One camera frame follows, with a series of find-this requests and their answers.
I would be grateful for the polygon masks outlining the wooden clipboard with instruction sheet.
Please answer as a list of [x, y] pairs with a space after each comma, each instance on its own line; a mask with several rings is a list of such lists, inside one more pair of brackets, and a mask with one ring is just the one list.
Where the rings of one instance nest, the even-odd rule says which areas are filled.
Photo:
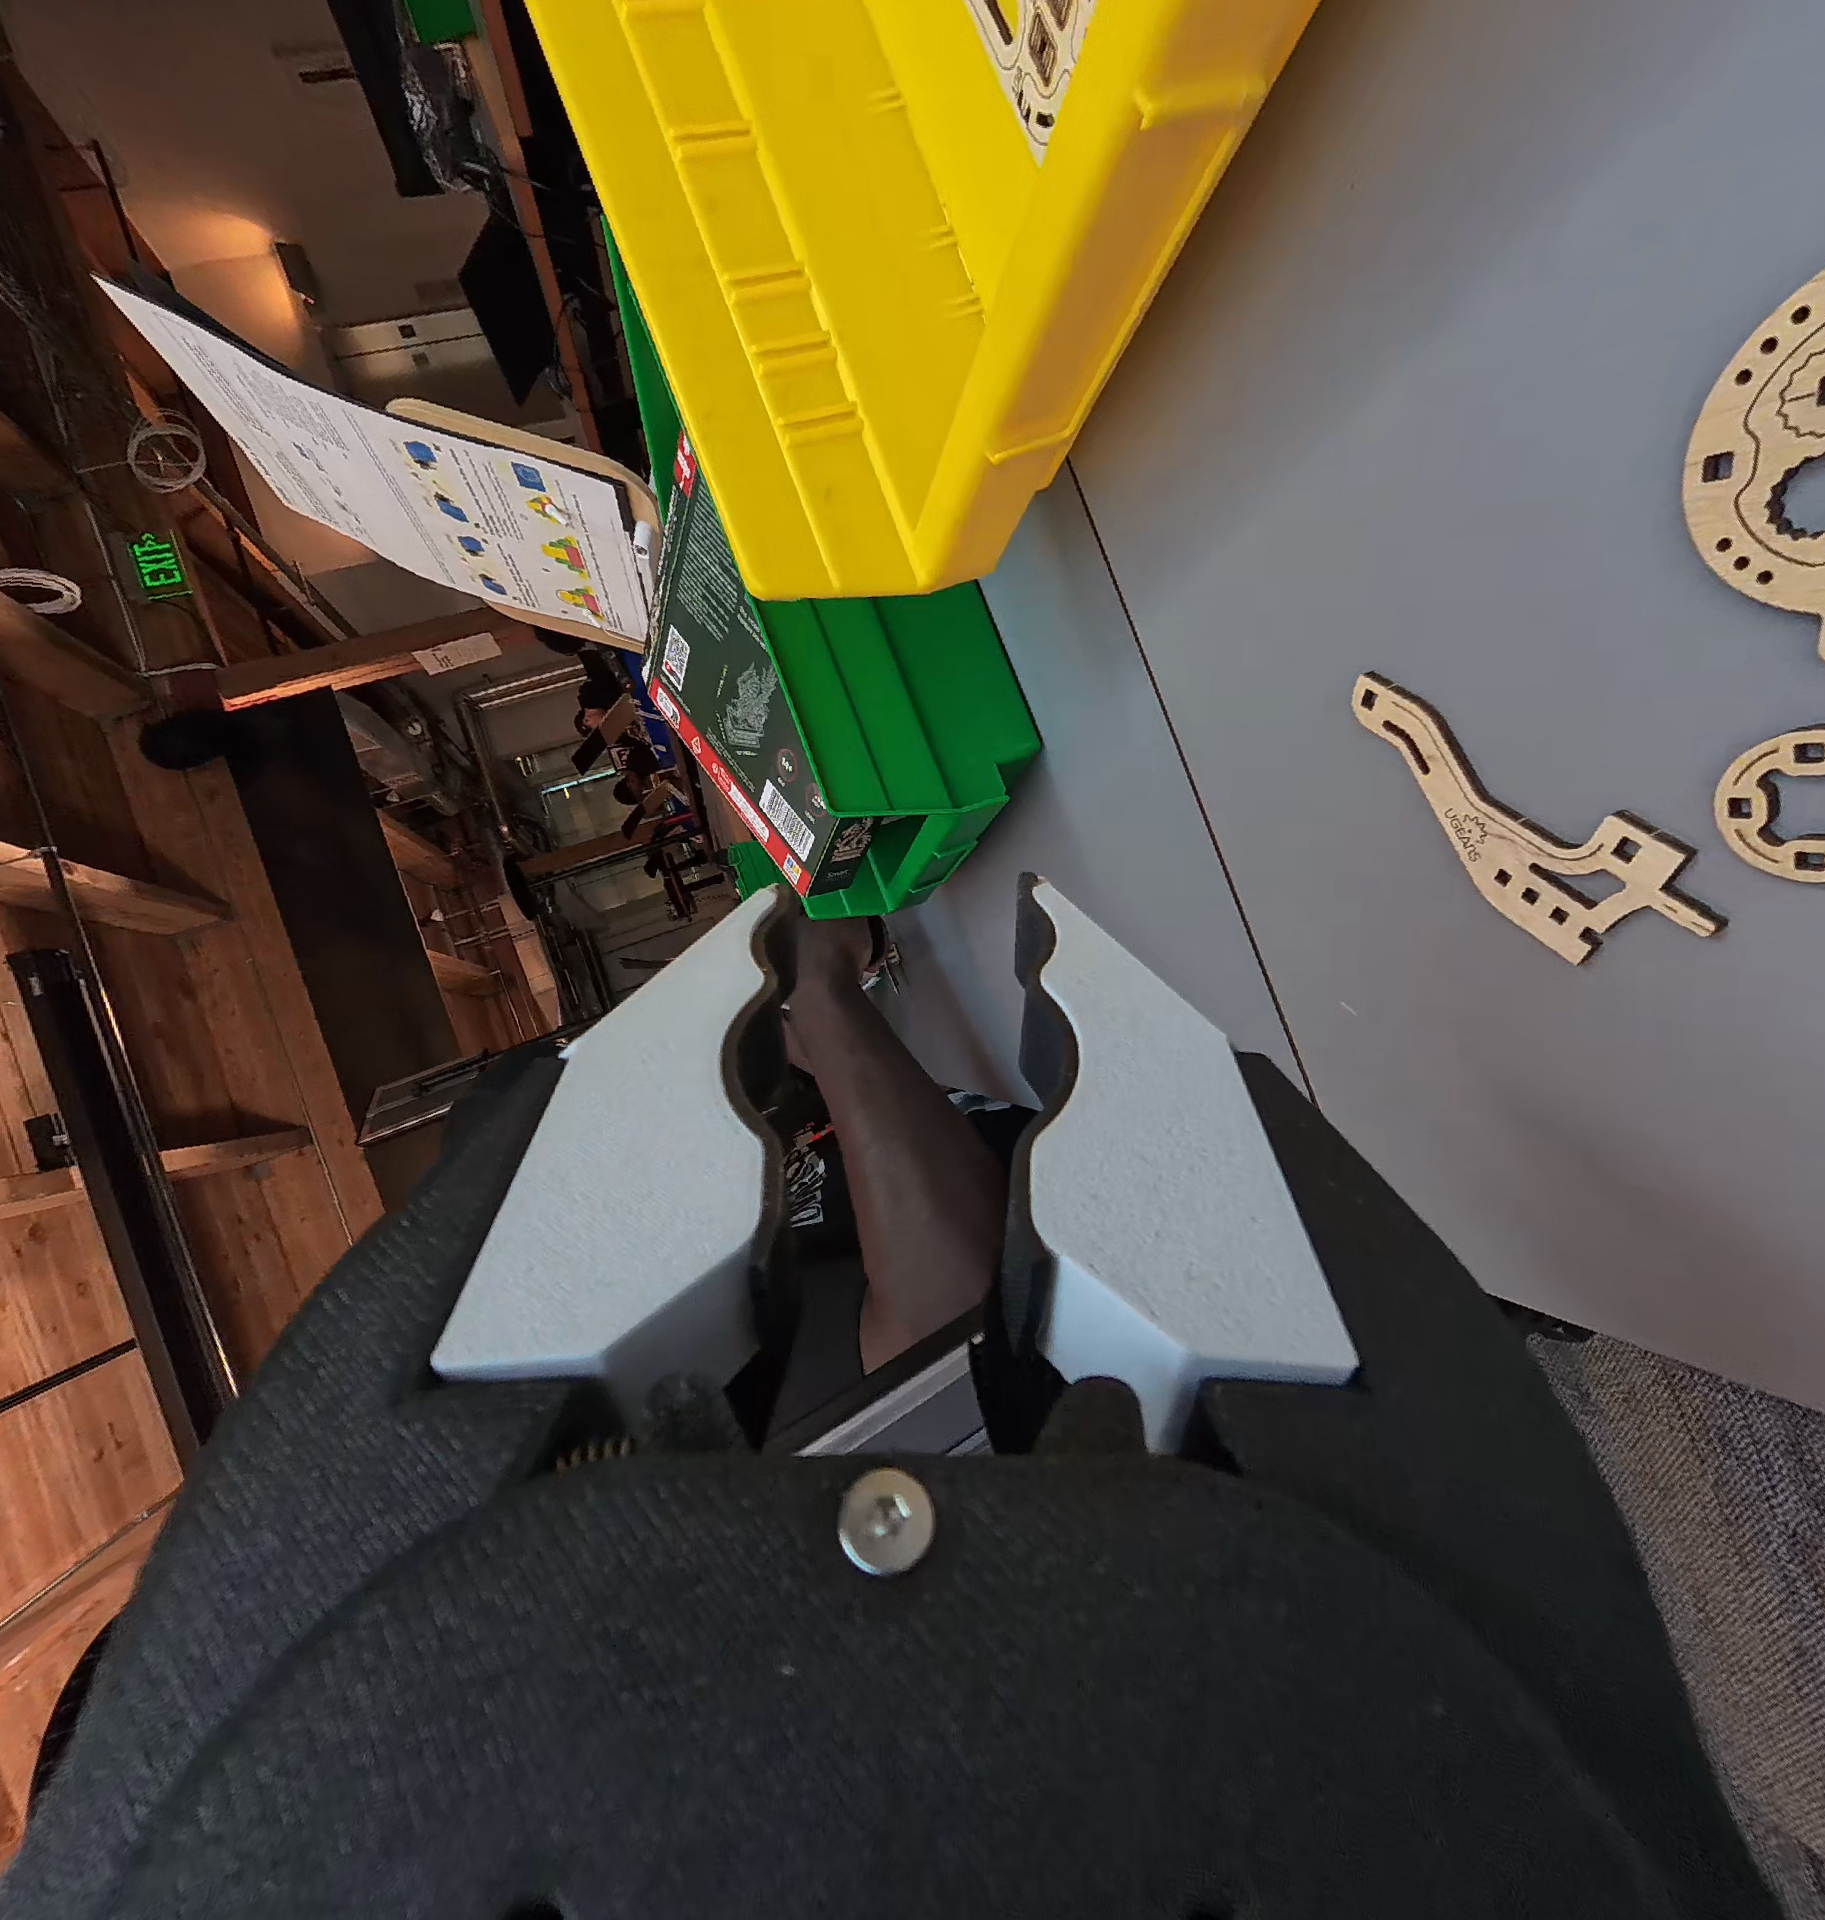
[[531, 628], [650, 650], [636, 529], [654, 541], [658, 508], [636, 471], [426, 401], [373, 409], [155, 300], [161, 284], [94, 279], [296, 516]]

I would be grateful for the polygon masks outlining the black stand pole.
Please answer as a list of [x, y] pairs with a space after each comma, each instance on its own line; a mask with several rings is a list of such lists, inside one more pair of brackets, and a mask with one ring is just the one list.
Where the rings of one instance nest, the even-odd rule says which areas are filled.
[[11, 972], [179, 1465], [238, 1396], [103, 983], [68, 951]]

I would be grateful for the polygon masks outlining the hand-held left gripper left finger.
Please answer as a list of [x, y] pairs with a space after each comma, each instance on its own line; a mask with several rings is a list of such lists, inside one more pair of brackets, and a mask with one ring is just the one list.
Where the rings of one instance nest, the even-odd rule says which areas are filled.
[[783, 1233], [764, 1109], [785, 1069], [796, 898], [769, 886], [565, 1046], [432, 1353], [448, 1384], [733, 1384]]

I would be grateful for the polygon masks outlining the yellow plastic bin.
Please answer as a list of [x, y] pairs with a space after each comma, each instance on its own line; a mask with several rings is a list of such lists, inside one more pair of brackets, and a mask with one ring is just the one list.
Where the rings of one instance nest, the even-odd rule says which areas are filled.
[[757, 599], [996, 568], [1312, 5], [1095, 5], [1042, 165], [965, 5], [527, 5]]

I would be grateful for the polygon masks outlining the green plastic bin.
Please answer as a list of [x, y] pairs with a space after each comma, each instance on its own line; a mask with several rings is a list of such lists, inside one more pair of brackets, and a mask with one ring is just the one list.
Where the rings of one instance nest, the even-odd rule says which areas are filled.
[[[685, 426], [611, 223], [599, 229], [662, 512]], [[874, 820], [877, 835], [848, 891], [801, 900], [685, 754], [739, 833], [725, 851], [735, 891], [748, 898], [783, 886], [816, 923], [895, 917], [929, 900], [972, 858], [1042, 750], [982, 586], [888, 599], [748, 597], [833, 810]]]

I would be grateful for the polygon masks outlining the green printed box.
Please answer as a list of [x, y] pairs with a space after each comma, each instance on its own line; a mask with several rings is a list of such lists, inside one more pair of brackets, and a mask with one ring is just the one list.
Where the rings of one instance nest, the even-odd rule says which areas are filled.
[[850, 888], [877, 821], [833, 810], [698, 455], [678, 439], [646, 692], [801, 900]]

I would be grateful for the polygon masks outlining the wooden lever part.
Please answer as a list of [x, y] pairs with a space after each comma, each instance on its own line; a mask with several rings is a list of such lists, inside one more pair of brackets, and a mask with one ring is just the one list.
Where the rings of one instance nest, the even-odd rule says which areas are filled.
[[1563, 962], [1585, 965], [1639, 912], [1701, 939], [1726, 931], [1682, 888], [1694, 851], [1665, 828], [1612, 810], [1591, 837], [1554, 837], [1484, 789], [1429, 703], [1378, 675], [1357, 677], [1355, 718], [1402, 754], [1478, 898]]

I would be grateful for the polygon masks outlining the another person's forearm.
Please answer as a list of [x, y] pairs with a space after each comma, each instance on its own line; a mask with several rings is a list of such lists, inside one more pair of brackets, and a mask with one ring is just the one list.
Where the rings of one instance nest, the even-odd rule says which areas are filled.
[[801, 923], [785, 1004], [789, 1059], [829, 1112], [866, 1276], [866, 1374], [975, 1314], [1004, 1257], [1007, 1166], [892, 1031], [862, 978], [860, 923]]

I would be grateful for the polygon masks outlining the wooden sheet with cutouts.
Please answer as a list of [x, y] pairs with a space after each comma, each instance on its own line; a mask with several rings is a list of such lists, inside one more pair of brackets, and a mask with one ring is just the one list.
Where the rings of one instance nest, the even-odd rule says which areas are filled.
[[1095, 5], [965, 5], [1012, 106], [1031, 158], [1042, 165]]

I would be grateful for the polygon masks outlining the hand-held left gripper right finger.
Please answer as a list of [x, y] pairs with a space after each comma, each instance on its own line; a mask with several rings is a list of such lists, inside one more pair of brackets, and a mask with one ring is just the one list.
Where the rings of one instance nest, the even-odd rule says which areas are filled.
[[1216, 1381], [1347, 1388], [1357, 1345], [1231, 1035], [1022, 874], [1022, 1075], [1004, 1326], [1064, 1384], [1115, 1381], [1150, 1452], [1184, 1452]]

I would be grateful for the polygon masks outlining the oval wooden part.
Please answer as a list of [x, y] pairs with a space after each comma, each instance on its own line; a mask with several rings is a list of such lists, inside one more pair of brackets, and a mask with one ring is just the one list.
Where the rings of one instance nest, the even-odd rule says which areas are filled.
[[1791, 519], [1799, 471], [1825, 463], [1825, 270], [1743, 341], [1687, 447], [1682, 508], [1694, 553], [1733, 591], [1819, 624], [1825, 531]]

